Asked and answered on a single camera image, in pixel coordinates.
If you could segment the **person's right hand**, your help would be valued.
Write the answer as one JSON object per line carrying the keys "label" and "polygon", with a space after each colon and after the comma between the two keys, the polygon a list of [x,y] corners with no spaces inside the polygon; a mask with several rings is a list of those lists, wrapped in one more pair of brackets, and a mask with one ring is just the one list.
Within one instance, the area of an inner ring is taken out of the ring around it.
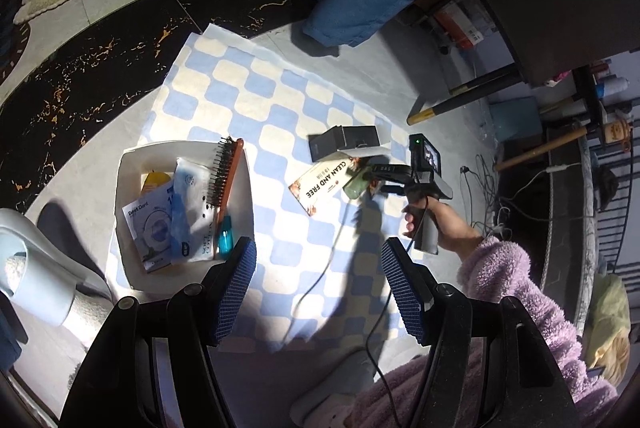
{"label": "person's right hand", "polygon": [[466,224],[450,206],[431,197],[421,197],[405,206],[406,237],[416,236],[427,210],[437,224],[439,246],[457,254],[461,261],[468,258],[484,240],[482,234]]}

